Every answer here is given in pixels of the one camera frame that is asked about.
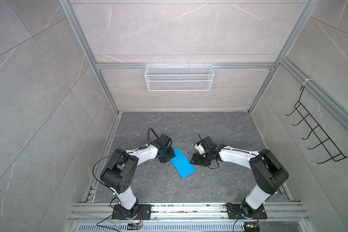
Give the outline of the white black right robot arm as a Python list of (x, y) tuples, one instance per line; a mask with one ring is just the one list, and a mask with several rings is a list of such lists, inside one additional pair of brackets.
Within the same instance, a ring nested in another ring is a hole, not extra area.
[(211, 161), (216, 163), (231, 162), (250, 169), (256, 185), (243, 200), (241, 209), (249, 214), (257, 211), (263, 203), (275, 194), (289, 178), (289, 173), (268, 149), (246, 151), (228, 145), (216, 145), (210, 137), (206, 137), (195, 145), (190, 164), (210, 167)]

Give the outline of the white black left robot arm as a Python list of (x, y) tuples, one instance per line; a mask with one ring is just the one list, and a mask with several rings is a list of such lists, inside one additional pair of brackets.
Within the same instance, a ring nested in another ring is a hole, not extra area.
[(131, 183), (138, 165), (155, 158), (167, 163), (175, 157), (172, 139), (162, 134), (140, 148), (133, 150), (117, 149), (111, 153), (107, 164), (100, 174), (100, 181), (116, 195), (125, 210), (136, 208), (138, 199), (132, 192)]

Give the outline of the blue square paper sheet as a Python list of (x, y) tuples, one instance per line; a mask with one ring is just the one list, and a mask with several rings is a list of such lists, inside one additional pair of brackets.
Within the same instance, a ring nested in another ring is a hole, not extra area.
[(171, 159), (172, 164), (177, 169), (179, 174), (182, 178), (187, 178), (191, 174), (195, 172), (195, 168), (192, 164), (190, 164), (190, 161), (187, 159), (187, 157), (184, 155), (184, 153), (180, 150), (180, 148), (177, 148), (174, 150), (175, 157)]

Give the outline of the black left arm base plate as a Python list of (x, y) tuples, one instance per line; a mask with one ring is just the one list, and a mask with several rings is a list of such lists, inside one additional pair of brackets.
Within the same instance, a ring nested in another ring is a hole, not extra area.
[(125, 209), (121, 205), (114, 205), (111, 219), (149, 220), (151, 209), (152, 205), (150, 204), (135, 204), (130, 210)]

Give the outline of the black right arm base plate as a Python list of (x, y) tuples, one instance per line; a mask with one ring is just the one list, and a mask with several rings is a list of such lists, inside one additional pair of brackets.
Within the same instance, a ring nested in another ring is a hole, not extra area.
[(227, 203), (225, 206), (229, 219), (267, 219), (263, 204), (257, 209), (253, 209), (247, 203)]

